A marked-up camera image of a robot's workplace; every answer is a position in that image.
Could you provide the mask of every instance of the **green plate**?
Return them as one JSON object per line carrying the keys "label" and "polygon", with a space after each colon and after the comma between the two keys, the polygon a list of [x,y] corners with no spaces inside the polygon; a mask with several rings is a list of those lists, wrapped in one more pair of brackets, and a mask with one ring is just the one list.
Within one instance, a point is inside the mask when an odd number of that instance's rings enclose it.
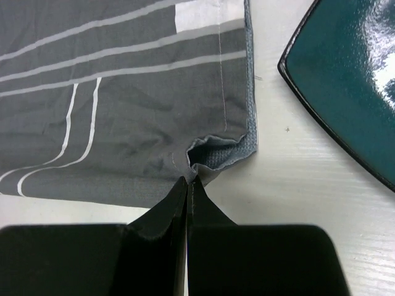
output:
{"label": "green plate", "polygon": [[278,69],[310,114],[395,191],[395,0],[318,0]]}

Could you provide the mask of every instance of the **gray cloth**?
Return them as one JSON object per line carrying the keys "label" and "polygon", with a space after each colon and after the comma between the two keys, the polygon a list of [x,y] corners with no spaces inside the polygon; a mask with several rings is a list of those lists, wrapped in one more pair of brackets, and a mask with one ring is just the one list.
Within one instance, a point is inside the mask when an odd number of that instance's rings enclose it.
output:
{"label": "gray cloth", "polygon": [[152,207],[256,150],[248,2],[177,32],[180,2],[0,2],[2,194]]}

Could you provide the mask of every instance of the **white rectangle patch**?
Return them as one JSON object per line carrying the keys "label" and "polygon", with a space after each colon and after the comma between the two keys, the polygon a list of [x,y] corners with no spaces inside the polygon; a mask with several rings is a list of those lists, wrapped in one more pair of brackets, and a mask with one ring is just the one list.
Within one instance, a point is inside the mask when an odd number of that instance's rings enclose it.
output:
{"label": "white rectangle patch", "polygon": [[194,0],[175,5],[177,33],[244,18],[244,0]]}

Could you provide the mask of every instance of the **tabletop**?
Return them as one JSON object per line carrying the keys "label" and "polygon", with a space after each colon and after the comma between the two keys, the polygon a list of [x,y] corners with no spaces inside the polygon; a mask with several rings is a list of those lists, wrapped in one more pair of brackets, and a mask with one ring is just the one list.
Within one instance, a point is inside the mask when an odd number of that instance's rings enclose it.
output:
{"label": "tabletop", "polygon": [[[250,0],[259,150],[207,186],[239,224],[308,223],[335,243],[353,295],[395,295],[395,193],[314,121],[277,71],[313,0]],[[129,223],[145,208],[4,195],[0,228],[27,223]]]}

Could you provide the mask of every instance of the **folded fabric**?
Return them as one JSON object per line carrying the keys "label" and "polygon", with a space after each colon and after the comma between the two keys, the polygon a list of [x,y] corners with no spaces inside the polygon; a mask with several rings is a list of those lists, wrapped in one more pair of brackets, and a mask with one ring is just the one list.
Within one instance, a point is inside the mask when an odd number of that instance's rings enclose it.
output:
{"label": "folded fabric", "polygon": [[256,151],[248,1],[0,11],[2,194],[152,207]]}

